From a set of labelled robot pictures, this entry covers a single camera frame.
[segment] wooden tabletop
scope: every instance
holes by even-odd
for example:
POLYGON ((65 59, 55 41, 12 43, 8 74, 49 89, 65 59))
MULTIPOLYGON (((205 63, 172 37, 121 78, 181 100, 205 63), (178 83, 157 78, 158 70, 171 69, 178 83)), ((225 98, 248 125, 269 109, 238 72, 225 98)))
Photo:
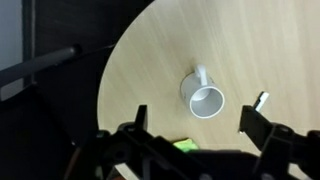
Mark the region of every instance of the wooden tabletop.
POLYGON ((261 113, 305 134, 320 129, 320 1, 156 0, 130 25, 104 71, 100 129, 115 132, 149 109, 148 132, 190 137, 203 149, 258 153, 237 133, 242 105, 261 91, 261 113), (180 96, 196 64, 225 95, 221 113, 195 118, 180 96))

